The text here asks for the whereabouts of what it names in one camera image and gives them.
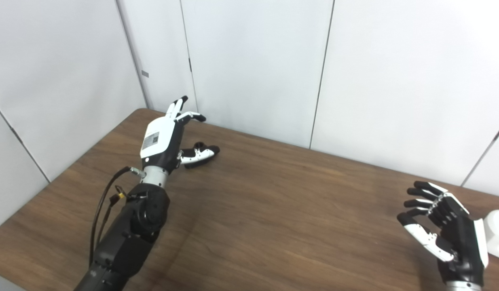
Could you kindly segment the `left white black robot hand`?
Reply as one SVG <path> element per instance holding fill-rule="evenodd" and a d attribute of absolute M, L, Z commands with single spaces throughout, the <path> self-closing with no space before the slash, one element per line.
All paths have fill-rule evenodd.
<path fill-rule="evenodd" d="M 187 96 L 177 99 L 163 117 L 148 124 L 140 150 L 144 171 L 148 171 L 148 167 L 157 167 L 170 175 L 181 165 L 191 169 L 207 164 L 220 153 L 220 147 L 203 142 L 196 142 L 191 148 L 181 146 L 185 125 L 191 120 L 206 121 L 205 116 L 198 112 L 183 112 L 187 100 Z"/>

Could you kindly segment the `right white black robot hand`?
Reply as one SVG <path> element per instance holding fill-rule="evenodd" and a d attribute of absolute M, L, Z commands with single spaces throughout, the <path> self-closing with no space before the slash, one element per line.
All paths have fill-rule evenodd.
<path fill-rule="evenodd" d="M 480 291 L 489 255 L 484 220 L 471 218 L 451 192 L 427 181 L 415 181 L 397 215 L 403 228 L 437 259 L 448 291 Z"/>

